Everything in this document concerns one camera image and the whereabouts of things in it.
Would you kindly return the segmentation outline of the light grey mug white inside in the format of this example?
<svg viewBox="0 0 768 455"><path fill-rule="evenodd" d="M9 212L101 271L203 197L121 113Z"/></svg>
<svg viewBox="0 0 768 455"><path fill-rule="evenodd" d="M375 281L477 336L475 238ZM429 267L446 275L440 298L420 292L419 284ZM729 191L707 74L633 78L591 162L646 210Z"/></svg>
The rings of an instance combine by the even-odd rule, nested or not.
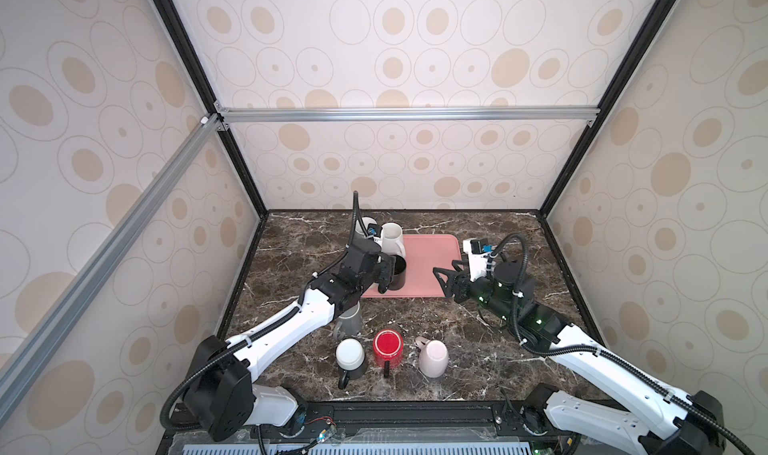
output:
<svg viewBox="0 0 768 455"><path fill-rule="evenodd" d="M356 238L377 238L380 227L375 219L362 217L354 223Z"/></svg>

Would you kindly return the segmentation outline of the white teapot-like mug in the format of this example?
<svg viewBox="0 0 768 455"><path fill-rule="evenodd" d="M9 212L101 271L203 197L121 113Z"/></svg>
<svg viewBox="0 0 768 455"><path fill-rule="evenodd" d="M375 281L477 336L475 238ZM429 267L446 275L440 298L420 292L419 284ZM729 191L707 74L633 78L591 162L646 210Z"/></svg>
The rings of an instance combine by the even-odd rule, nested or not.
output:
<svg viewBox="0 0 768 455"><path fill-rule="evenodd" d="M396 223L385 223L381 229L382 252L388 255L406 257L403 229Z"/></svg>

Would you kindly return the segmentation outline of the black upside-down mug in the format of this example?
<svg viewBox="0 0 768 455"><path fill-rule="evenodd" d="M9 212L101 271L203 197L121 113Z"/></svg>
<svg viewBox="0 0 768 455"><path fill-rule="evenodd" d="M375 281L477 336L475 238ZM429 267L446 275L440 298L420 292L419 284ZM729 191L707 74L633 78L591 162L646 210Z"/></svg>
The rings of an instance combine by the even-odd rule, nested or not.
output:
<svg viewBox="0 0 768 455"><path fill-rule="evenodd" d="M401 290L406 283L407 276L407 262L404 257L400 255L392 255L393 260L393 275L389 284L389 291Z"/></svg>

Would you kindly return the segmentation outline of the pink rectangular tray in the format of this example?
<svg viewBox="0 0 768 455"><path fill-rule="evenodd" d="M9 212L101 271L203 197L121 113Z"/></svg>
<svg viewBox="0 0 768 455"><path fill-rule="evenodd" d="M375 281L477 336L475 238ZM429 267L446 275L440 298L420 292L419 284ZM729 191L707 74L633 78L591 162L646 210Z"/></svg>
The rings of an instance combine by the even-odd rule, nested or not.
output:
<svg viewBox="0 0 768 455"><path fill-rule="evenodd" d="M364 298L443 298L444 294L433 274L434 268L452 269L451 263L461 259L457 238L447 234L406 234L404 236L407 268L406 282L400 290L381 294L372 285Z"/></svg>

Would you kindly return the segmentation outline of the dark grey upside-down mug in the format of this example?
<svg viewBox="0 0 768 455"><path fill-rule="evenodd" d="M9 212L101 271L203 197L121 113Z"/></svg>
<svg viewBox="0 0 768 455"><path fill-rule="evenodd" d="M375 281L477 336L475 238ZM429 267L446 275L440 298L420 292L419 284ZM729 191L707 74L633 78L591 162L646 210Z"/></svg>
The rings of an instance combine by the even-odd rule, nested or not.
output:
<svg viewBox="0 0 768 455"><path fill-rule="evenodd" d="M357 302L336 320L333 337L337 340L356 337L361 332L363 325L361 304Z"/></svg>

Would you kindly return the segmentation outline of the black mug white base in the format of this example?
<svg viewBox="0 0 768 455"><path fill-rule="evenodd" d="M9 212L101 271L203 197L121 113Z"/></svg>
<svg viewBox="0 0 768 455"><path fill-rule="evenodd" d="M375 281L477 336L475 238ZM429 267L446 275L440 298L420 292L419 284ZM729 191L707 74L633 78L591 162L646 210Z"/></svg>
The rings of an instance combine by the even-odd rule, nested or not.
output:
<svg viewBox="0 0 768 455"><path fill-rule="evenodd" d="M357 380L365 374L366 354L359 341L348 338L339 343L335 356L339 368L338 388L344 390L350 381Z"/></svg>

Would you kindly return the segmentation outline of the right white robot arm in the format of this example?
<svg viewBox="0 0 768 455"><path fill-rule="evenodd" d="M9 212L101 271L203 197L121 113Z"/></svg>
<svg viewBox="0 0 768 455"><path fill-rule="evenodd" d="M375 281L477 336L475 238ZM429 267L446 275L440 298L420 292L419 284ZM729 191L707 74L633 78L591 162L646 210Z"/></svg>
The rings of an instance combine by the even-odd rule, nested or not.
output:
<svg viewBox="0 0 768 455"><path fill-rule="evenodd" d="M533 434L555 428L587 436L630 454L742 454L751 448L724 425L722 404L705 391L694 395L644 372L591 338L556 310L536 302L533 281L519 265L501 276L472 278L456 262L436 268L444 295L474 300L504 322L529 353L572 370L619 403L614 409L541 384L521 415Z"/></svg>

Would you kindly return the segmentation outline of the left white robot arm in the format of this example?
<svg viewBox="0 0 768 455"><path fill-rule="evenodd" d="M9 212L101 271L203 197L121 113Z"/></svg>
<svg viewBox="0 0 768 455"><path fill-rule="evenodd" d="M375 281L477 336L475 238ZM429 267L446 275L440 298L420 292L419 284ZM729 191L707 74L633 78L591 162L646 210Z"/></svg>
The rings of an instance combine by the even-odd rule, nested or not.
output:
<svg viewBox="0 0 768 455"><path fill-rule="evenodd" d="M170 432L204 430L215 442L248 425L299 431L306 417L304 401L286 388L259 386L257 379L305 336L354 308L371 285L386 292L394 269L393 256L378 243L355 239L276 315L226 341L204 339L185 380L160 410L162 427Z"/></svg>

